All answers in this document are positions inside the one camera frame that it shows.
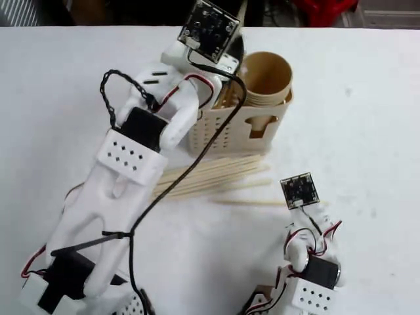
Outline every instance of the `wooden skewer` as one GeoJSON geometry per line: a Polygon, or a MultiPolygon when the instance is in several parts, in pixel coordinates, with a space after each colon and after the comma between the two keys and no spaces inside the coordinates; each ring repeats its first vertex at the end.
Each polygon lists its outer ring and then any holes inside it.
{"type": "Polygon", "coordinates": [[[237,180],[243,179],[245,178],[247,175],[251,175],[251,174],[255,174],[255,173],[259,173],[261,171],[264,171],[266,169],[254,169],[254,170],[249,170],[246,173],[241,173],[241,174],[237,174],[233,177],[227,177],[227,178],[222,178],[218,181],[212,182],[212,183],[205,183],[202,184],[200,186],[193,186],[193,187],[183,187],[180,190],[175,190],[174,192],[171,192],[172,196],[179,196],[181,194],[189,194],[191,192],[199,192],[199,191],[203,191],[203,190],[214,190],[215,188],[220,188],[221,186],[226,186],[227,184],[231,183],[231,182],[236,182],[237,180]]]}
{"type": "MultiPolygon", "coordinates": [[[[246,169],[240,169],[240,170],[236,170],[233,173],[229,173],[229,174],[217,174],[216,176],[212,176],[209,178],[199,178],[199,180],[193,180],[187,183],[184,183],[182,186],[180,187],[176,187],[173,189],[173,191],[171,193],[175,193],[175,192],[180,192],[180,191],[187,191],[187,192],[191,192],[191,191],[196,191],[199,189],[203,189],[205,187],[208,187],[210,185],[220,185],[222,183],[226,183],[228,181],[234,181],[234,180],[238,180],[240,178],[243,178],[246,175],[249,174],[254,174],[254,173],[259,173],[262,171],[266,171],[267,169],[269,169],[270,167],[268,165],[260,165],[260,166],[252,166],[246,169]]],[[[164,191],[169,185],[165,185],[165,186],[158,186],[155,189],[155,194],[159,194],[160,192],[164,191]]]]}
{"type": "MultiPolygon", "coordinates": [[[[212,168],[216,165],[221,166],[221,165],[225,165],[225,164],[229,164],[229,163],[241,163],[243,161],[247,161],[247,160],[258,160],[261,159],[260,155],[254,155],[254,156],[245,156],[245,157],[237,157],[237,158],[232,158],[232,157],[224,157],[221,159],[214,159],[211,161],[203,161],[200,164],[197,165],[197,167],[192,171],[192,173],[200,171],[202,169],[208,169],[208,168],[212,168]]],[[[179,167],[176,169],[170,169],[168,171],[164,172],[164,175],[173,175],[173,174],[181,174],[183,172],[185,172],[185,170],[187,170],[188,167],[179,167]]]]}
{"type": "MultiPolygon", "coordinates": [[[[221,177],[227,177],[230,175],[234,175],[234,174],[238,174],[238,173],[243,173],[245,171],[248,171],[250,169],[254,169],[257,168],[259,166],[259,162],[253,162],[250,164],[246,164],[246,165],[241,165],[239,167],[231,167],[230,169],[218,169],[218,170],[214,170],[210,173],[204,173],[201,176],[196,176],[196,177],[192,177],[192,178],[185,178],[177,188],[182,187],[182,186],[191,186],[191,185],[197,185],[197,184],[201,184],[204,182],[209,182],[211,180],[214,179],[219,179],[221,177]]],[[[156,189],[157,190],[164,190],[166,189],[168,186],[170,186],[172,184],[173,180],[171,182],[165,182],[162,184],[157,184],[156,189]]]]}
{"type": "Polygon", "coordinates": [[[187,194],[181,194],[181,195],[171,195],[171,193],[168,194],[168,197],[170,197],[172,200],[182,200],[186,198],[192,198],[207,194],[215,194],[217,192],[227,192],[230,190],[239,190],[239,189],[246,189],[250,187],[257,187],[257,186],[268,186],[272,183],[271,178],[264,178],[260,180],[255,180],[253,182],[246,182],[245,184],[227,184],[220,188],[209,188],[207,190],[200,190],[199,192],[192,192],[187,194]]]}
{"type": "MultiPolygon", "coordinates": [[[[245,165],[250,165],[250,164],[256,164],[260,161],[261,156],[253,156],[247,159],[241,159],[240,161],[228,161],[228,162],[224,162],[223,164],[214,164],[214,165],[209,165],[206,166],[206,168],[204,169],[200,169],[198,171],[192,171],[184,180],[183,182],[186,182],[188,180],[191,180],[193,178],[197,178],[200,177],[202,178],[202,176],[204,175],[208,175],[208,174],[215,174],[215,172],[227,172],[227,171],[233,171],[234,169],[243,167],[245,165]]],[[[177,179],[180,175],[182,174],[182,171],[179,171],[177,173],[173,173],[170,175],[167,175],[166,173],[163,174],[163,176],[161,177],[161,179],[159,180],[157,185],[163,185],[166,183],[172,183],[175,179],[177,179]]]]}
{"type": "MultiPolygon", "coordinates": [[[[281,200],[213,199],[212,202],[223,205],[277,205],[287,207],[286,202],[281,200]]],[[[329,205],[328,201],[321,201],[321,203],[329,205]]]]}

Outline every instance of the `black cable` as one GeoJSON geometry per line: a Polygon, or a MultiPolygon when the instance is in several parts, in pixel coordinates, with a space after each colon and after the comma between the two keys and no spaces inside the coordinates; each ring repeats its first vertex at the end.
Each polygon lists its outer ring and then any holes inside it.
{"type": "Polygon", "coordinates": [[[108,82],[108,79],[110,78],[112,74],[117,74],[120,77],[123,77],[124,79],[126,79],[132,85],[134,85],[134,87],[140,92],[142,98],[144,98],[144,100],[146,101],[148,109],[151,112],[155,112],[156,108],[160,108],[160,105],[155,99],[155,96],[153,96],[150,93],[147,93],[146,90],[128,74],[123,73],[119,70],[114,70],[114,69],[108,70],[107,72],[105,72],[104,77],[102,78],[99,91],[100,91],[100,94],[102,95],[102,98],[104,99],[106,109],[108,113],[110,114],[110,123],[111,123],[112,129],[116,128],[116,113],[115,113],[115,108],[110,105],[110,101],[108,100],[108,97],[106,97],[106,93],[105,93],[105,84],[106,82],[108,82]]]}
{"type": "Polygon", "coordinates": [[[201,151],[201,153],[198,155],[196,160],[181,174],[180,177],[178,177],[168,188],[166,188],[152,203],[144,210],[144,212],[139,216],[139,218],[134,223],[133,227],[130,230],[130,246],[129,246],[129,271],[130,271],[130,283],[131,287],[133,288],[134,292],[141,297],[141,292],[138,290],[135,277],[134,277],[134,233],[137,228],[137,226],[144,220],[146,215],[158,204],[159,201],[161,201],[172,189],[174,189],[188,174],[191,173],[193,169],[196,168],[198,163],[204,158],[204,155],[209,151],[211,145],[214,143],[214,141],[217,139],[217,137],[222,133],[223,129],[230,123],[230,121],[233,119],[233,117],[237,114],[237,112],[241,109],[243,104],[245,103],[245,99],[247,97],[247,88],[245,86],[245,83],[236,75],[232,75],[228,72],[222,71],[220,69],[216,69],[211,66],[207,66],[204,64],[196,64],[195,62],[190,61],[190,53],[188,53],[188,61],[196,67],[199,70],[210,72],[212,74],[219,74],[224,77],[227,77],[228,79],[231,79],[235,82],[237,82],[240,87],[242,88],[243,94],[241,97],[241,100],[238,102],[236,107],[232,110],[232,112],[229,114],[229,116],[226,118],[226,120],[222,123],[222,125],[219,127],[219,129],[216,130],[215,134],[211,137],[209,142],[206,144],[204,149],[201,151]]]}
{"type": "Polygon", "coordinates": [[[283,296],[284,290],[286,290],[286,286],[287,286],[287,284],[285,283],[285,284],[283,285],[282,292],[280,292],[280,295],[278,296],[278,298],[276,299],[276,301],[273,303],[273,305],[270,305],[270,307],[269,307],[269,308],[265,308],[265,309],[263,309],[263,310],[261,310],[261,309],[256,309],[256,310],[253,310],[252,312],[245,313],[245,314],[246,314],[246,315],[252,315],[252,314],[256,314],[256,313],[262,314],[263,312],[267,312],[267,311],[271,310],[273,307],[275,307],[275,306],[276,306],[276,304],[278,303],[278,301],[280,301],[281,297],[283,296]]]}
{"type": "Polygon", "coordinates": [[[322,236],[322,231],[321,231],[320,226],[317,225],[315,220],[308,213],[305,212],[303,207],[301,207],[301,210],[304,213],[304,215],[306,215],[308,217],[309,221],[312,223],[312,225],[315,227],[315,229],[318,231],[318,233],[322,236]]]}

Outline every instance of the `bamboo stick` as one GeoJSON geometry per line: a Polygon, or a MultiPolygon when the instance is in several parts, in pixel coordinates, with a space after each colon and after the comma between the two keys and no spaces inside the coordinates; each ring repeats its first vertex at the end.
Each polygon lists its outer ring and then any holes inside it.
{"type": "Polygon", "coordinates": [[[186,198],[198,197],[198,196],[207,195],[207,194],[216,194],[217,192],[227,192],[231,190],[240,190],[240,189],[246,189],[246,188],[251,188],[251,187],[268,186],[271,183],[272,183],[271,178],[264,178],[260,180],[254,180],[253,182],[246,182],[245,184],[227,184],[222,187],[218,187],[216,189],[209,188],[206,190],[200,190],[198,192],[192,192],[192,193],[181,194],[181,195],[171,195],[171,193],[169,193],[168,197],[170,197],[172,200],[182,200],[186,198]]]}
{"type": "MultiPolygon", "coordinates": [[[[241,165],[246,163],[252,163],[254,161],[261,160],[261,156],[247,156],[247,157],[241,157],[238,159],[232,159],[232,158],[223,158],[223,159],[216,159],[214,161],[206,161],[201,162],[198,164],[196,169],[194,169],[188,176],[196,176],[198,173],[202,173],[204,171],[212,170],[212,169],[224,169],[225,167],[232,167],[233,165],[241,165]]],[[[178,169],[171,169],[169,171],[165,171],[163,173],[163,176],[159,180],[159,183],[166,182],[168,180],[175,180],[179,175],[181,175],[183,172],[187,170],[187,167],[181,167],[178,169]]]]}
{"type": "MultiPolygon", "coordinates": [[[[247,159],[240,159],[240,160],[231,160],[231,161],[224,161],[220,164],[212,164],[212,165],[206,165],[204,168],[199,170],[192,171],[183,181],[190,180],[192,178],[196,177],[202,177],[203,175],[211,174],[216,171],[222,171],[222,170],[233,170],[235,167],[241,167],[243,165],[249,165],[252,163],[257,163],[261,160],[261,156],[253,156],[249,157],[247,159]]],[[[172,183],[175,179],[177,179],[182,173],[184,169],[181,171],[178,171],[176,173],[167,174],[166,172],[163,174],[161,179],[159,180],[157,185],[162,185],[166,183],[172,183]]]]}
{"type": "MultiPolygon", "coordinates": [[[[248,171],[250,169],[254,169],[254,168],[258,167],[259,165],[260,165],[259,162],[253,162],[253,163],[250,163],[250,164],[240,165],[239,167],[231,167],[229,169],[220,169],[220,170],[217,169],[217,170],[211,171],[209,173],[204,173],[201,176],[196,176],[196,177],[192,177],[192,178],[185,178],[182,182],[180,182],[178,187],[196,185],[196,184],[199,184],[199,183],[208,182],[208,181],[213,180],[213,179],[226,177],[226,176],[234,175],[234,174],[237,174],[237,173],[242,173],[242,172],[248,171]]],[[[169,187],[172,184],[172,182],[173,182],[173,180],[171,180],[170,182],[157,184],[156,189],[157,190],[164,190],[167,187],[169,187]]]]}
{"type": "MultiPolygon", "coordinates": [[[[243,178],[245,175],[250,175],[250,174],[254,174],[254,173],[259,173],[262,171],[265,171],[267,169],[269,169],[270,167],[268,165],[252,165],[246,169],[237,169],[232,173],[218,173],[216,175],[211,175],[211,177],[209,178],[199,178],[199,180],[193,180],[190,182],[186,182],[184,184],[182,184],[182,182],[180,183],[180,186],[177,186],[176,188],[174,188],[172,190],[172,193],[175,192],[179,192],[179,191],[185,191],[185,190],[197,190],[197,189],[202,189],[206,186],[209,186],[210,184],[220,184],[222,182],[227,182],[227,181],[233,181],[233,180],[238,180],[240,178],[243,178]]],[[[165,185],[165,186],[158,186],[155,189],[155,194],[160,193],[162,191],[164,191],[169,185],[165,185]]]]}

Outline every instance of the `beige plastic caddy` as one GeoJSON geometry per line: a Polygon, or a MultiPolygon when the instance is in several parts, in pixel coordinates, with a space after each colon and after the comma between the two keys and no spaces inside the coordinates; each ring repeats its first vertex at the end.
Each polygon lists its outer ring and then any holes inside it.
{"type": "MultiPolygon", "coordinates": [[[[293,73],[287,61],[271,52],[255,52],[243,61],[240,77],[247,86],[244,107],[213,143],[209,154],[231,156],[269,151],[287,107],[293,100],[293,73]]],[[[191,154],[198,155],[238,103],[241,89],[233,82],[218,103],[188,134],[191,154]]]]}

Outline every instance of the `red object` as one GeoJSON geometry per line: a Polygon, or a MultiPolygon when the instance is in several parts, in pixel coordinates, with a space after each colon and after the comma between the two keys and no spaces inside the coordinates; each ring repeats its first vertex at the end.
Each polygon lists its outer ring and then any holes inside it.
{"type": "Polygon", "coordinates": [[[327,28],[341,13],[356,10],[359,0],[293,0],[309,17],[310,28],[327,28]]]}

